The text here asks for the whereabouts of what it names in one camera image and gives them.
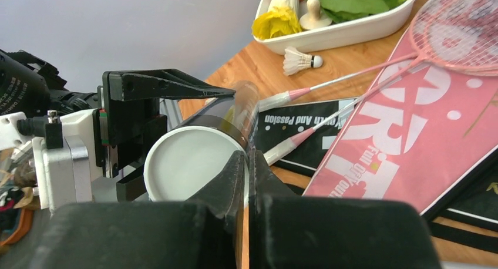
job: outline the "shuttlecock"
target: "shuttlecock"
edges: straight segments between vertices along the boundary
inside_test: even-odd
[[[321,56],[301,53],[295,47],[285,49],[284,74],[293,75],[306,68],[319,68],[324,63]]]

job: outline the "white tube cap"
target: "white tube cap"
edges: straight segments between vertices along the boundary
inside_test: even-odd
[[[185,126],[166,133],[152,146],[144,164],[150,199],[188,199],[221,172],[236,150],[244,149],[209,127]]]

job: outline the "white ceramic dish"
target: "white ceramic dish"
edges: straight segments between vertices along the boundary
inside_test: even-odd
[[[256,18],[268,11],[270,1],[261,0]],[[399,30],[412,12],[414,2],[407,0],[388,12],[320,29],[265,40],[254,39],[279,55],[283,55],[288,46],[306,53],[371,41]]]

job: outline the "screw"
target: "screw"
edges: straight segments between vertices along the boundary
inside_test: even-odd
[[[48,115],[48,123],[59,123],[60,118],[57,115],[57,110],[48,110],[47,111]]]

